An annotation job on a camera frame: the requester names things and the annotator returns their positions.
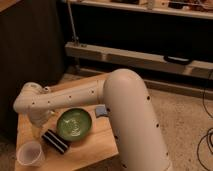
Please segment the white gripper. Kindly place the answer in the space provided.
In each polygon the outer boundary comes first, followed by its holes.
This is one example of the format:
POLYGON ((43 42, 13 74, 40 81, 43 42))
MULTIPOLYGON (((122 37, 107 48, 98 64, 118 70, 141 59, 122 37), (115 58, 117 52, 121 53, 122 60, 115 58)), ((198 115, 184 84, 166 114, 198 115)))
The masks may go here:
POLYGON ((42 113, 30 113, 29 120, 36 127, 42 127, 52 116, 51 111, 46 111, 42 113))

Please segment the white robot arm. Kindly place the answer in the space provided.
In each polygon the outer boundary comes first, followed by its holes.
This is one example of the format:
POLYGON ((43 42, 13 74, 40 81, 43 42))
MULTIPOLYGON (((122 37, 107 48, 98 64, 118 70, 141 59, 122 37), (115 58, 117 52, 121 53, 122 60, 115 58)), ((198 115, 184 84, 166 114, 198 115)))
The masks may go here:
POLYGON ((48 93, 28 82, 13 108, 41 127, 52 110, 94 104, 106 107, 124 171, 174 171, 145 82, 132 70, 48 93))

